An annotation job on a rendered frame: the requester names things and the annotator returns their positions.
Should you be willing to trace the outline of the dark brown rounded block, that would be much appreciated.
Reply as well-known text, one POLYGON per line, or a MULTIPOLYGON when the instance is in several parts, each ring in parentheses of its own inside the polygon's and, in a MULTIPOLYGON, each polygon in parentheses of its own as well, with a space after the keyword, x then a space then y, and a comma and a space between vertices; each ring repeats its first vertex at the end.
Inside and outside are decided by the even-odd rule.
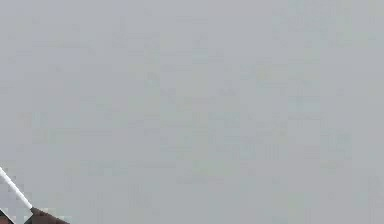
POLYGON ((70 224, 38 208, 32 207, 30 211, 32 216, 24 224, 70 224))

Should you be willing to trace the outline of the white slanted bar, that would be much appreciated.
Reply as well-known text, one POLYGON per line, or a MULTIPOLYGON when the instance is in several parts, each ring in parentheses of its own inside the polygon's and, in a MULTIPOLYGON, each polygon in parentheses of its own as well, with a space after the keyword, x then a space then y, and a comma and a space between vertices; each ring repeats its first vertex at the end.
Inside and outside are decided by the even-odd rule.
POLYGON ((17 198, 22 201, 27 209, 32 209, 32 204, 25 197, 23 192, 17 187, 17 185, 12 181, 12 179, 7 175, 7 173, 0 167, 0 177, 8 184, 10 189, 16 194, 17 198))

